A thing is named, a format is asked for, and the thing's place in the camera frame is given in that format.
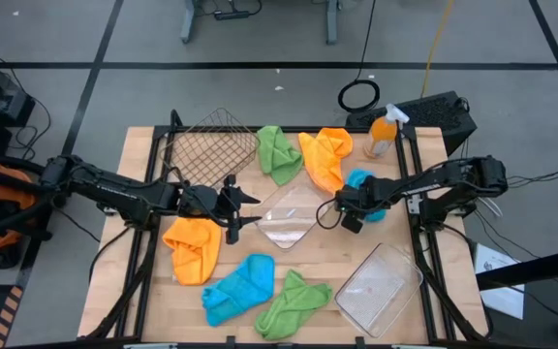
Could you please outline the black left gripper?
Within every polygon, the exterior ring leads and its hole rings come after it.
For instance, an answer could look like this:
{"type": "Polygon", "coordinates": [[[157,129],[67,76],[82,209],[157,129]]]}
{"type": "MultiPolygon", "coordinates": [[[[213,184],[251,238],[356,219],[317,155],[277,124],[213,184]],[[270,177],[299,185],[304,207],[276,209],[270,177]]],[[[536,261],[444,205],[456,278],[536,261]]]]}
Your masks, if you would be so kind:
{"type": "Polygon", "coordinates": [[[219,227],[226,228],[227,244],[237,243],[240,229],[262,219],[260,216],[240,216],[240,204],[256,205],[261,201],[241,190],[236,191],[234,174],[224,179],[224,186],[219,191],[204,185],[192,185],[181,174],[178,179],[182,188],[178,205],[180,216],[207,218],[219,227]]]}

